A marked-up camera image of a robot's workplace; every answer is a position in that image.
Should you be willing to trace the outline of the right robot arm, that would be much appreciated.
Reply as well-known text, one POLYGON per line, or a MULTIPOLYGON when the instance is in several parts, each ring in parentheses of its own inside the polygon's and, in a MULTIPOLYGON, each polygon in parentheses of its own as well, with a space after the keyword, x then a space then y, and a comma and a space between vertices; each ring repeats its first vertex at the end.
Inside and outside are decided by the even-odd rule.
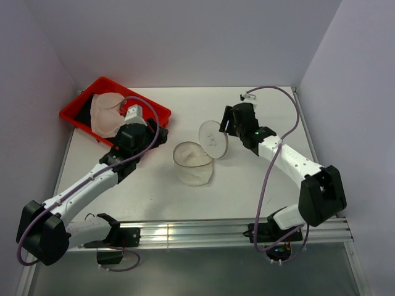
POLYGON ((260 126, 251 103, 225 107, 219 131, 238 137, 245 148, 270 161, 299 188, 297 204, 269 216, 267 233, 273 240, 281 240, 295 226, 316 227, 347 207, 339 170, 309 160, 272 129, 260 126))

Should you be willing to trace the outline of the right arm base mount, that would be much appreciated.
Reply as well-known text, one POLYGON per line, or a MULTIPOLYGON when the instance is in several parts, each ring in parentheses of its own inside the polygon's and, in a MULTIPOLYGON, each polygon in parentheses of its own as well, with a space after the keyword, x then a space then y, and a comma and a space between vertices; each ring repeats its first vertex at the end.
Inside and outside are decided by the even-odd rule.
POLYGON ((276 224, 275 220, 273 219, 273 216, 270 215, 267 218, 266 222, 258 224, 257 243, 275 242, 283 236, 286 237, 281 240, 282 242, 302 241, 303 235, 301 230, 289 234, 289 232, 293 231, 294 229, 296 229, 296 227, 292 227, 286 230, 280 229, 279 226, 276 224))

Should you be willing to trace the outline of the beige bra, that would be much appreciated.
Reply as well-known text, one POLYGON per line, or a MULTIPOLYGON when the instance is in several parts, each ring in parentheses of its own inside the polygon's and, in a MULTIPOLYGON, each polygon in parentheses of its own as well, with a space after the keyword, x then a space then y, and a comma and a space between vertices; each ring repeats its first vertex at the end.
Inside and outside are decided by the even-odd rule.
POLYGON ((90 107, 91 130, 102 138, 113 138, 124 125, 120 107, 124 97, 116 92, 94 94, 90 107))

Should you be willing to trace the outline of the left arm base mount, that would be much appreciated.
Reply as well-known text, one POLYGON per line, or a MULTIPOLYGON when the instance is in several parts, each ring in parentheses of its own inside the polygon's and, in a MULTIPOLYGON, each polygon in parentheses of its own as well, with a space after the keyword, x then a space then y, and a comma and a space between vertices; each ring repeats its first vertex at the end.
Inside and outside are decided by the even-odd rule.
POLYGON ((139 245, 141 230, 138 227, 122 228, 121 223, 106 213, 95 216, 108 222, 110 231, 104 240, 94 240, 83 244, 84 248, 99 247, 137 247, 139 245))

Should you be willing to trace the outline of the white mesh laundry bag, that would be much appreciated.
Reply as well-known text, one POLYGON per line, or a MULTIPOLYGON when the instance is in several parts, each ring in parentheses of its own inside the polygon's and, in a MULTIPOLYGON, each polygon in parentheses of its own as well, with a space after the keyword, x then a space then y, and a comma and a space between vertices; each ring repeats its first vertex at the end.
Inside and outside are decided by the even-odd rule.
POLYGON ((228 135, 220 131, 220 123, 205 121, 198 131, 198 142, 179 143, 173 150, 175 174, 187 186, 203 186, 214 173, 214 160, 228 151, 228 135))

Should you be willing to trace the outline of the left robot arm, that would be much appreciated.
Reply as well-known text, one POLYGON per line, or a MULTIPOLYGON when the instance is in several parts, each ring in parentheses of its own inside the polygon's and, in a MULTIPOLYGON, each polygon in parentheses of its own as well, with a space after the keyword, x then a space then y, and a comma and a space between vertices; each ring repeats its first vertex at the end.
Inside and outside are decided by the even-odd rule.
POLYGON ((146 123, 123 125, 110 151, 81 180, 64 192, 38 203, 34 200, 22 210, 16 242, 21 265, 26 250, 46 266, 60 260, 68 249, 95 242, 114 247, 120 240, 120 223, 105 213, 74 222, 73 219, 105 191, 121 183, 136 170, 143 155, 167 142, 168 129, 153 118, 146 123))

